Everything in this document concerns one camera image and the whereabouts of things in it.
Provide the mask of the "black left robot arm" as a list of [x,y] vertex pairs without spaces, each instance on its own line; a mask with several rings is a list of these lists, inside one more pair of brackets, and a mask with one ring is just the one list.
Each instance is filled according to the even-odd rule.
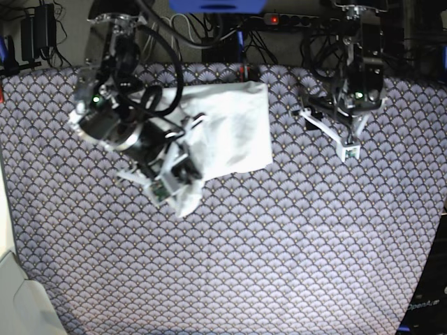
[[313,19],[302,40],[302,60],[324,90],[300,91],[306,127],[336,144],[341,161],[360,157],[359,137],[374,111],[386,101],[383,31],[379,15],[387,1],[332,1],[343,17]]

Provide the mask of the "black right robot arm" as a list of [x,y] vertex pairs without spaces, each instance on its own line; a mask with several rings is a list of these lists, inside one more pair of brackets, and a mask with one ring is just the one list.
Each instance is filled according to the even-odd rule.
[[[158,32],[141,25],[137,14],[101,13],[89,21],[85,66],[78,73],[68,125],[84,141],[127,156],[132,166],[117,176],[140,184],[152,202],[184,205],[202,178],[189,138],[205,115],[168,118],[179,107],[184,88],[179,59]],[[146,86],[135,76],[139,31],[160,43],[173,60],[177,87],[163,110],[158,109],[162,87]]]

